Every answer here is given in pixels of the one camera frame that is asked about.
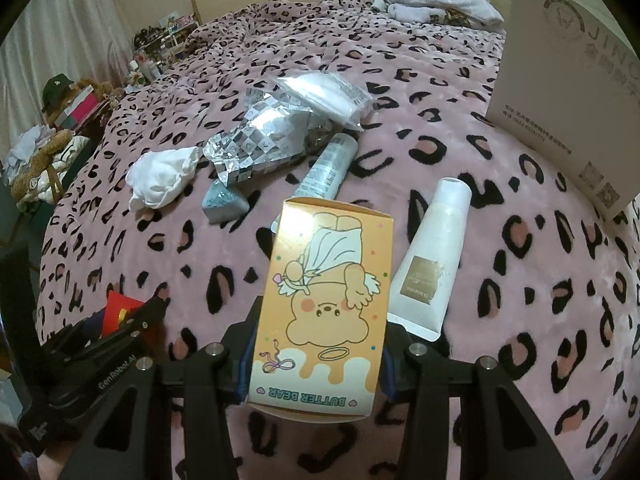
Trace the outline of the silver checkered foil bag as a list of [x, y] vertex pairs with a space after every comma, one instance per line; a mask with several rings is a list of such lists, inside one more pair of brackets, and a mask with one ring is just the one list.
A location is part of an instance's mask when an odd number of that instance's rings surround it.
[[227, 188], [296, 162], [332, 136], [328, 118], [279, 89], [250, 90], [245, 105], [240, 122], [211, 136], [203, 148]]

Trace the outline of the clear bag of cotton pads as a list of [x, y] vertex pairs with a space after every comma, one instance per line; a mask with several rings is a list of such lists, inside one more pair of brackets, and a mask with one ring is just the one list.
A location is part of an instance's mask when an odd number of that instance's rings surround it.
[[350, 130], [362, 131], [362, 121], [372, 110], [370, 93], [338, 73], [298, 72], [277, 77], [274, 83], [317, 114]]

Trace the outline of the white cylindrical spray bottle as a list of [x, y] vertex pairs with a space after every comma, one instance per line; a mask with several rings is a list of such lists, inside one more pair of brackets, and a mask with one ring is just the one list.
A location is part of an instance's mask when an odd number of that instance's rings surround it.
[[358, 151], [358, 141], [337, 133], [294, 191], [292, 198], [334, 200]]

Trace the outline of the cluttered side shelf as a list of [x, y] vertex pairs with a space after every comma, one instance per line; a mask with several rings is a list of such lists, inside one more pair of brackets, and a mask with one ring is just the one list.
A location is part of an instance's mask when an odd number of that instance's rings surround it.
[[132, 65], [146, 82], [153, 82], [186, 56], [186, 40], [200, 26], [194, 14], [172, 12], [157, 25], [134, 35]]

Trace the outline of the pink leopard print blanket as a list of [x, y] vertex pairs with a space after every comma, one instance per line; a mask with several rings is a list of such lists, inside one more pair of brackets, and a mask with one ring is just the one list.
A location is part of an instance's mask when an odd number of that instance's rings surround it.
[[132, 212], [129, 168], [241, 119], [249, 88], [290, 70], [330, 70], [374, 97], [338, 197], [390, 214], [407, 250], [435, 183], [472, 191], [461, 268], [438, 348], [490, 354], [510, 374], [577, 479], [599, 479], [639, 420], [639, 206], [604, 221], [559, 169], [486, 117], [503, 40], [405, 25], [372, 0], [252, 4], [197, 29], [190, 56], [125, 96], [56, 206], [42, 246], [41, 340], [102, 309], [109, 292], [167, 300], [173, 360], [219, 339], [265, 286], [270, 223], [304, 159], [252, 183], [250, 210], [213, 226], [213, 169], [159, 211]]

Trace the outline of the red house-shaped box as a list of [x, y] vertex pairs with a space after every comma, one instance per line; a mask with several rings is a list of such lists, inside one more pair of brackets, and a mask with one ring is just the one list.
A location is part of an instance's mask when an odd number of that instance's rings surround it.
[[138, 310], [143, 302], [111, 290], [107, 294], [101, 336], [107, 337], [116, 332], [130, 313]]

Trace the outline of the beige wooden headboard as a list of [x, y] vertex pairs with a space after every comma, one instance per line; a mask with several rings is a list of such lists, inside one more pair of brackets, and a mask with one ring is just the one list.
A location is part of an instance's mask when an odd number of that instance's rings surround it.
[[203, 24], [204, 21], [202, 19], [202, 14], [200, 9], [198, 8], [198, 0], [190, 0], [191, 1], [191, 9], [194, 21], [196, 21], [199, 25]]

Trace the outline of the folded white towel clothes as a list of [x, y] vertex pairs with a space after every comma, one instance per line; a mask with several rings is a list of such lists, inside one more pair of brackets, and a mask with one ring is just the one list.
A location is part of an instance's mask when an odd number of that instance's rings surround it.
[[488, 0], [373, 0], [372, 9], [403, 23], [454, 25], [503, 33], [504, 19]]

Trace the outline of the white JINCE cardboard box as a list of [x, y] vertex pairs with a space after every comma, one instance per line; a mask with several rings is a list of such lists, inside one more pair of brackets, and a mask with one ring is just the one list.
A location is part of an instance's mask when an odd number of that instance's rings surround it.
[[639, 193], [639, 60], [573, 0], [511, 0], [487, 119], [555, 164], [604, 218]]

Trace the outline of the crumpled white cloth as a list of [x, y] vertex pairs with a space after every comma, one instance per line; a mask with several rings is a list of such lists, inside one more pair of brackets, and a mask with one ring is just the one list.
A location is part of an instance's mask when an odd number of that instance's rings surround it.
[[193, 179], [202, 156], [198, 146], [143, 154], [126, 175], [131, 188], [128, 209], [137, 212], [170, 204]]

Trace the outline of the green cap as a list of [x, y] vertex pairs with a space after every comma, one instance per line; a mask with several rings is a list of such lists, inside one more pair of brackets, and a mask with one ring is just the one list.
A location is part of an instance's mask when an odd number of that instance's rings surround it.
[[50, 114], [64, 101], [74, 82], [65, 74], [57, 74], [50, 78], [42, 90], [42, 111]]

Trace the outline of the white cream tube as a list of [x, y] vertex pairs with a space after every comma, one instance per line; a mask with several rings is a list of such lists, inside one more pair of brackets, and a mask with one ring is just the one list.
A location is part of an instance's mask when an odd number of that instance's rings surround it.
[[429, 342], [442, 334], [471, 197], [469, 185], [459, 179], [438, 181], [431, 205], [390, 283], [387, 319]]

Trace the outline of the small blue-grey pouch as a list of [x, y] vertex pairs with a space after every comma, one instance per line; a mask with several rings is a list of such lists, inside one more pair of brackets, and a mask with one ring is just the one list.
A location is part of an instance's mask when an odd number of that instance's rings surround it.
[[227, 188], [218, 179], [209, 185], [201, 206], [210, 224], [239, 219], [250, 210], [247, 199], [236, 188]]

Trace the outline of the orange Butter Bear box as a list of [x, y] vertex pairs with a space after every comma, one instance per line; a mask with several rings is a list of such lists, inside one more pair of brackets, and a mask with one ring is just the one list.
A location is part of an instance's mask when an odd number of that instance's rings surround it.
[[283, 204], [247, 401], [296, 422], [351, 422], [373, 408], [382, 363], [393, 220], [319, 200]]

